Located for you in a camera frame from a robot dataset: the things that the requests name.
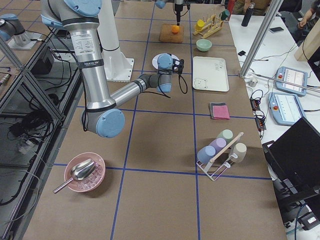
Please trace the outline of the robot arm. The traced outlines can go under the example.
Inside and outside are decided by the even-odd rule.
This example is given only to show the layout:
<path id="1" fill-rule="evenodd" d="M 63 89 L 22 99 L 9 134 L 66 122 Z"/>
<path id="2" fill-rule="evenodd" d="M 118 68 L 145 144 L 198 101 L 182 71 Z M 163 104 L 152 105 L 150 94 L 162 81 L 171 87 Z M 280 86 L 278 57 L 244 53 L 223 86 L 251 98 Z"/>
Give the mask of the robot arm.
<path id="1" fill-rule="evenodd" d="M 111 2 L 42 0 L 40 4 L 42 22 L 70 34 L 75 62 L 83 79 L 86 102 L 81 122 L 85 131 L 103 138 L 117 136 L 125 126 L 125 116 L 119 106 L 148 88 L 155 88 L 165 96 L 171 91 L 173 73 L 183 72 L 183 59 L 162 53 L 157 58 L 156 74 L 142 74 L 110 93 L 107 78 L 130 65 L 119 50 Z"/>
<path id="2" fill-rule="evenodd" d="M 168 0 L 156 0 L 155 5 L 159 9 L 163 9 L 166 6 L 167 2 Z M 183 8 L 184 8 L 184 0 L 173 0 L 173 12 L 175 13 L 175 16 L 176 16 L 177 26 L 180 26 L 181 12 L 183 11 Z"/>

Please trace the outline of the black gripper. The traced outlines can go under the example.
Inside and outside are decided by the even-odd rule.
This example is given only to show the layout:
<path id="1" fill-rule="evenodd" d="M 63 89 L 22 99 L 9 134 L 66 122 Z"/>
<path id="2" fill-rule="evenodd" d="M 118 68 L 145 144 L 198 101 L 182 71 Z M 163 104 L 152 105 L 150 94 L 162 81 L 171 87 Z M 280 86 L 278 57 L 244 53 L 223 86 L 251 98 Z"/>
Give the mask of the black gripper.
<path id="1" fill-rule="evenodd" d="M 181 22 L 181 12 L 183 10 L 184 0 L 174 0 L 174 11 L 176 12 L 176 25 L 179 26 Z"/>
<path id="2" fill-rule="evenodd" d="M 183 72 L 183 69 L 184 69 L 184 60 L 183 59 L 175 59 L 173 58 L 172 59 L 172 63 L 173 63 L 173 66 L 172 66 L 172 70 L 175 72 L 175 73 L 182 73 Z"/>

